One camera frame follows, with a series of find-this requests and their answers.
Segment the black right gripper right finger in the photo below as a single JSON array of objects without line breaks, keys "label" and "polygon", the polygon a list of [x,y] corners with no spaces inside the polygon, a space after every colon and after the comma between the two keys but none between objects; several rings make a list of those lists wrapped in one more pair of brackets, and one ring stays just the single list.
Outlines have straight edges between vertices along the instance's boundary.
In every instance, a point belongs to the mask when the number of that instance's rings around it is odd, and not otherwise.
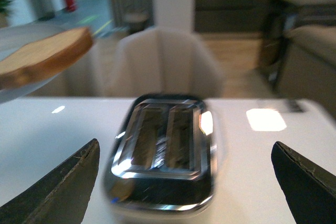
[{"label": "black right gripper right finger", "polygon": [[296,223],[335,223],[335,175],[279,141],[271,161]]}]

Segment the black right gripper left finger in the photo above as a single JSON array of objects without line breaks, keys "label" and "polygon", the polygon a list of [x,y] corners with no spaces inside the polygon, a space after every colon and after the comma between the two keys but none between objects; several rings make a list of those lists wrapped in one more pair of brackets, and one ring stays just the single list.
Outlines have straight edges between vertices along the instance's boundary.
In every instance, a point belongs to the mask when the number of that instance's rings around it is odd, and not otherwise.
[{"label": "black right gripper left finger", "polygon": [[1,206],[1,223],[82,223],[95,186],[100,145],[92,139]]}]

